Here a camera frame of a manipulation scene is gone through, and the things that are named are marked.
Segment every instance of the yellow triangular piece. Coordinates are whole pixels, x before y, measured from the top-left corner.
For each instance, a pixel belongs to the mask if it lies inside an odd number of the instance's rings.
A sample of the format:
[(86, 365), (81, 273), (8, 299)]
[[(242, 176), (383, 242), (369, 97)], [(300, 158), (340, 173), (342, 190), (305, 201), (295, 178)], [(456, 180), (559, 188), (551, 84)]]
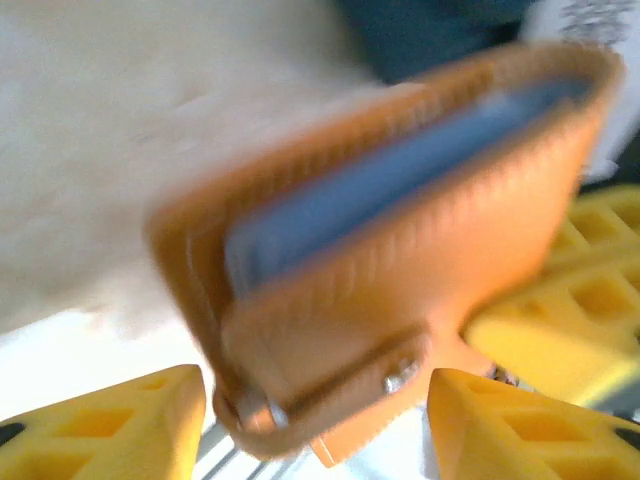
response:
[(626, 420), (449, 369), (433, 373), (428, 411), (442, 480), (640, 479)]
[(204, 411), (183, 365), (24, 413), (0, 423), (0, 478), (186, 480)]
[(589, 406), (640, 377), (640, 246), (492, 304), (467, 342), (539, 392)]
[(582, 268), (640, 242), (640, 186), (607, 188), (578, 197), (544, 267), (545, 274)]

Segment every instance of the tan leather wallet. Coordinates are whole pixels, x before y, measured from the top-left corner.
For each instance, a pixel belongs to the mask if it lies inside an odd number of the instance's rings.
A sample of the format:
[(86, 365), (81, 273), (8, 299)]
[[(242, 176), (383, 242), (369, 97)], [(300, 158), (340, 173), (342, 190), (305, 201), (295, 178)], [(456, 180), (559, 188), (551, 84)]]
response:
[(236, 444), (333, 465), (434, 368), (487, 372), (463, 322), (540, 270), (621, 71), (596, 47), (502, 47), (160, 209), (152, 248)]

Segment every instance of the dark blue fabric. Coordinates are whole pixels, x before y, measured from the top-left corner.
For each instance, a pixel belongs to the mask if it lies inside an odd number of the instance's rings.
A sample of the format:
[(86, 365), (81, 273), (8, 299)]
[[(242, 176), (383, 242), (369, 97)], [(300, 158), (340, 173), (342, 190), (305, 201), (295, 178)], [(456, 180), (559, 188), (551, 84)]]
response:
[[(510, 40), (525, 0), (337, 0), (376, 73), (398, 83)], [(461, 14), (467, 8), (473, 15)]]
[(232, 225), (225, 261), (236, 295), (294, 268), (585, 88), (581, 81), (556, 80), (494, 94)]

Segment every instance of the wallet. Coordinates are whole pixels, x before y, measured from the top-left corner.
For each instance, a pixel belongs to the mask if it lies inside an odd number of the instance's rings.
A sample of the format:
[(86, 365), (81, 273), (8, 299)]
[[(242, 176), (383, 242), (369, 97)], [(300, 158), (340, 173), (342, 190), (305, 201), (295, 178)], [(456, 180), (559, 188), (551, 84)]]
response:
[(333, 465), (434, 368), (488, 372), (459, 332), (540, 271), (622, 70), (597, 47), (500, 47), (159, 208), (152, 250), (236, 445)]

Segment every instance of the yellow plastic block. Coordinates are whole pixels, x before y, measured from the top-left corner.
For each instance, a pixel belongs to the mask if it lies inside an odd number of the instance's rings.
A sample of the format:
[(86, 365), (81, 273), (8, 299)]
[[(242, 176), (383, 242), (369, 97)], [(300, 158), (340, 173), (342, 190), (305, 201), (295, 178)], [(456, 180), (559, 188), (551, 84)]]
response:
[(492, 304), (467, 342), (537, 391), (591, 405), (640, 376), (640, 247)]
[(640, 479), (626, 420), (447, 369), (428, 411), (442, 480)]
[(552, 245), (545, 273), (580, 268), (640, 243), (640, 187), (583, 195)]
[(0, 423), (0, 479), (189, 479), (204, 411), (183, 365), (18, 415)]

